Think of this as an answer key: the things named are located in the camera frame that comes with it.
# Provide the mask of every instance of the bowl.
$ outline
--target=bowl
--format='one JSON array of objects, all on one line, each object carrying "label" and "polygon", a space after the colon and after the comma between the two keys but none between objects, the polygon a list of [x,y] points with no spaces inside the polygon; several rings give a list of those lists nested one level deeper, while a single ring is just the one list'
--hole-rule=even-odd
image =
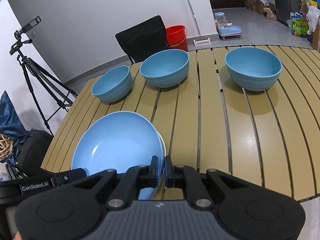
[{"label": "bowl", "polygon": [[[105,169],[126,172],[130,167],[150,165],[158,157],[158,181],[163,173],[164,145],[155,127],[142,115],[119,111],[97,120],[84,133],[73,155],[71,169],[83,168],[87,175]],[[144,188],[139,199],[150,199],[156,188]]]},{"label": "bowl", "polygon": [[150,84],[168,88],[178,85],[188,75],[189,54],[181,49],[167,49],[148,57],[140,66],[141,75]]},{"label": "bowl", "polygon": [[109,70],[93,85],[91,93],[101,101],[111,103],[123,98],[132,86],[132,76],[127,66]]},{"label": "bowl", "polygon": [[273,86],[281,71],[279,58],[265,49],[241,47],[225,56],[230,77],[250,91],[263,91]]}]

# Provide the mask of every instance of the black tripod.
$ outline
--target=black tripod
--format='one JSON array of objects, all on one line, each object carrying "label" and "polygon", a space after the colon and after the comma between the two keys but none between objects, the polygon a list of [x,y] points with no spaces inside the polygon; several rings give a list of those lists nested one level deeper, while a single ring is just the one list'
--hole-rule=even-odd
[{"label": "black tripod", "polygon": [[[23,44],[30,44],[32,43],[32,39],[30,40],[26,40],[26,41],[21,41],[21,34],[22,33],[26,33],[27,31],[29,31],[30,29],[32,29],[34,26],[36,26],[39,22],[41,21],[40,17],[38,16],[36,19],[32,20],[31,22],[29,22],[27,25],[25,25],[24,27],[22,27],[20,30],[15,31],[14,36],[17,40],[17,42],[15,44],[13,44],[11,46],[10,49],[10,55],[13,55],[15,52],[18,52],[19,55],[17,56],[17,60],[19,61],[20,66],[22,67],[23,70],[23,74],[24,77],[26,79],[28,88],[30,93],[32,94],[33,100],[36,103],[36,106],[38,108],[38,111],[44,121],[45,126],[47,127],[47,129],[50,131],[50,133],[53,135],[53,133],[51,132],[50,126],[48,121],[61,109],[65,109],[66,111],[68,111],[67,107],[70,107],[72,105],[72,101],[68,98],[69,94],[72,94],[74,96],[78,96],[72,89],[68,88],[66,85],[64,85],[63,83],[61,83],[61,81],[59,81],[58,79],[56,79],[54,76],[52,76],[48,71],[46,71],[43,67],[41,67],[38,63],[36,63],[34,60],[32,60],[31,58],[23,55],[23,53],[21,52],[20,48],[22,47]],[[27,72],[27,69],[30,71],[30,73],[36,77],[38,79],[38,81],[40,82],[40,84],[47,90],[47,92],[52,96],[52,98],[57,102],[59,108],[48,118],[46,119],[44,117],[44,114],[39,106],[39,103],[36,99],[36,96],[34,94],[31,82],[30,82],[30,78]],[[65,95],[64,93],[62,93],[47,77],[49,77],[51,80],[53,80],[54,82],[56,82],[58,85],[62,86],[65,90],[68,91],[67,95]],[[47,86],[47,84],[59,95],[63,98],[63,101],[60,100],[55,93]]]}]

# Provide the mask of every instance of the woven rattan ball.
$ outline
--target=woven rattan ball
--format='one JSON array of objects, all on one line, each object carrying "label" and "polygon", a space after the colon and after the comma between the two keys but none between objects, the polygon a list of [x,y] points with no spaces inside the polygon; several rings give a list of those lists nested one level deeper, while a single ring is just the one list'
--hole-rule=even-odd
[{"label": "woven rattan ball", "polygon": [[5,134],[0,133],[0,160],[9,156],[12,152],[13,141]]}]

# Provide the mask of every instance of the slatted table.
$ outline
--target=slatted table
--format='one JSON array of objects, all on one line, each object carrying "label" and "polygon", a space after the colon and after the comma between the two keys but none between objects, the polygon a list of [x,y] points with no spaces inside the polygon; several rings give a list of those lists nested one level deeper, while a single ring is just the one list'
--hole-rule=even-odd
[{"label": "slatted table", "polygon": [[[88,81],[62,121],[42,168],[70,169],[78,141],[105,114],[135,111],[162,135],[174,165],[205,172],[216,168],[296,200],[320,193],[320,54],[315,50],[257,46],[276,54],[284,69],[268,91],[237,86],[224,56],[236,47],[189,52],[188,78],[171,89],[157,89],[131,66],[129,95],[102,103],[91,95],[99,78]],[[155,199],[180,199],[164,188]]]}]

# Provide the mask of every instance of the blue cloth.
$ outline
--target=blue cloth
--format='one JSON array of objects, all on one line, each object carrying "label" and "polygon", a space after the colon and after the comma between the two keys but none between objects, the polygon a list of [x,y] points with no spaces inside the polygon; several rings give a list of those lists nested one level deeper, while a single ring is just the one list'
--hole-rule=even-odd
[{"label": "blue cloth", "polygon": [[[14,147],[17,144],[23,144],[28,136],[28,132],[21,123],[6,91],[4,91],[0,99],[0,133],[13,140]],[[14,157],[18,155],[19,150],[13,148],[11,156],[2,159],[1,162],[10,161],[11,164],[14,164]]]}]

